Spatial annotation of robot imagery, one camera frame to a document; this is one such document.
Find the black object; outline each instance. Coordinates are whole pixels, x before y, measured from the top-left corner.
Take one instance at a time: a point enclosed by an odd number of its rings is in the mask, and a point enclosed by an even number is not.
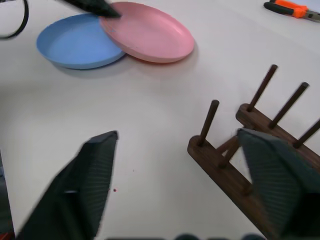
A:
[[[61,0],[68,4],[71,4],[81,10],[92,13],[97,16],[105,17],[105,18],[120,18],[121,15],[116,10],[114,10],[105,0]],[[17,31],[1,36],[0,40],[8,40],[18,36],[26,27],[29,19],[29,5],[28,0],[23,0],[24,4],[24,16],[22,23]]]
[[[252,184],[280,237],[320,237],[320,174],[280,138],[237,132]]]
[[[17,240],[93,240],[111,183],[118,134],[85,142],[53,179],[22,227]]]
[[[275,12],[275,13],[278,13],[278,14],[284,14],[284,15],[293,15],[294,14],[294,10],[291,9],[291,8],[288,8],[288,7],[285,7],[285,6],[280,6],[278,4],[275,4],[275,3],[272,3],[272,2],[265,2],[263,4],[263,6],[272,11],[272,12]]]

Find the orange handle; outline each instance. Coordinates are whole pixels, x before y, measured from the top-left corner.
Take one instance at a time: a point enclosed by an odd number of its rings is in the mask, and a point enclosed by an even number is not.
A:
[[[277,4],[277,5],[289,8],[289,9],[293,9],[294,12],[293,12],[292,16],[294,16],[297,19],[303,18],[307,14],[307,11],[309,10],[307,6],[299,5],[299,4],[296,4],[296,3],[291,2],[291,1],[273,0],[271,2],[273,2],[273,3]]]

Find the blue plate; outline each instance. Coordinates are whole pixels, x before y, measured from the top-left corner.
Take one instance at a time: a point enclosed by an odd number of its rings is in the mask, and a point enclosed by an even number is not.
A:
[[[98,68],[125,54],[100,27],[99,18],[89,13],[49,25],[38,36],[36,47],[52,63],[70,69]]]

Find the table surface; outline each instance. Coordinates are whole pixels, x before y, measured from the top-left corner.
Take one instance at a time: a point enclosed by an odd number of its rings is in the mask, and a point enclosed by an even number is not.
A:
[[[320,24],[267,11],[264,0],[138,2],[190,30],[191,56],[170,65],[127,56],[94,70],[55,67],[37,52],[36,38],[77,11],[53,0],[31,0],[25,31],[0,43],[0,148],[16,232],[81,144],[112,130],[119,132],[117,192],[109,195],[98,240],[181,233],[236,240],[259,232],[188,155],[188,141],[213,99],[220,106],[207,139],[218,146],[234,134],[238,107],[271,64],[279,69],[257,108],[273,118],[306,81],[309,89],[280,122],[295,137],[306,131],[320,117]],[[8,4],[0,7],[1,31],[13,31],[22,3],[1,4]],[[319,139],[306,143],[318,154]],[[249,177],[241,151],[232,163]]]

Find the wooden base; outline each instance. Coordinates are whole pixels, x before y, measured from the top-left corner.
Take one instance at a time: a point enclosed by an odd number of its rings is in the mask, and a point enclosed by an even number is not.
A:
[[[268,125],[271,119],[264,115],[262,112],[253,108],[252,111],[247,111],[249,104],[244,103],[240,106],[238,112],[236,113],[236,119],[244,126],[250,124],[255,130],[263,132],[266,134],[273,135],[289,144],[293,144],[297,141],[290,133],[285,131],[283,128],[276,125],[274,129],[270,129]],[[318,156],[314,151],[306,147],[304,144],[301,145],[296,151],[311,164],[318,172],[320,172],[320,156]]]
[[[264,207],[253,193],[248,194],[251,183],[229,162],[221,169],[219,163],[225,160],[222,154],[206,140],[202,146],[198,146],[199,138],[200,136],[194,136],[189,141],[187,151],[191,157],[266,238],[276,239]]]

